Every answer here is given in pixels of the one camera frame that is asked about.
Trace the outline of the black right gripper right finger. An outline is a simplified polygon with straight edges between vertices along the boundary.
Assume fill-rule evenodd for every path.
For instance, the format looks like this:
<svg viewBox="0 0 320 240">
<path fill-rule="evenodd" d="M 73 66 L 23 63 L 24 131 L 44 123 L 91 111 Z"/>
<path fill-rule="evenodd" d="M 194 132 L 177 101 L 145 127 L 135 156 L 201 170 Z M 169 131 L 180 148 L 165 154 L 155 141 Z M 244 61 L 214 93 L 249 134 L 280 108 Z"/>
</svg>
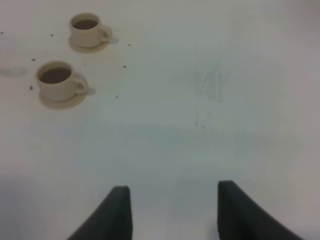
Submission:
<svg viewBox="0 0 320 240">
<path fill-rule="evenodd" d="M 217 185 L 217 231 L 221 240 L 300 240 L 256 204 L 235 182 Z"/>
</svg>

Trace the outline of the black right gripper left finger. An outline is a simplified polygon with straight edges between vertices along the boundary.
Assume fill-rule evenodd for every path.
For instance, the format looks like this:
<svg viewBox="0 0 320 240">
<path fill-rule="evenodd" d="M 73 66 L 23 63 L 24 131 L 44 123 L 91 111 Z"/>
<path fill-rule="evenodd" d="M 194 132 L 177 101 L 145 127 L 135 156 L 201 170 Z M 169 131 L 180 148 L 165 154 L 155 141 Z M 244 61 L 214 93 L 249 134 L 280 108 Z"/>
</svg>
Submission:
<svg viewBox="0 0 320 240">
<path fill-rule="evenodd" d="M 70 240 L 132 240 L 131 191 L 115 186 Z"/>
</svg>

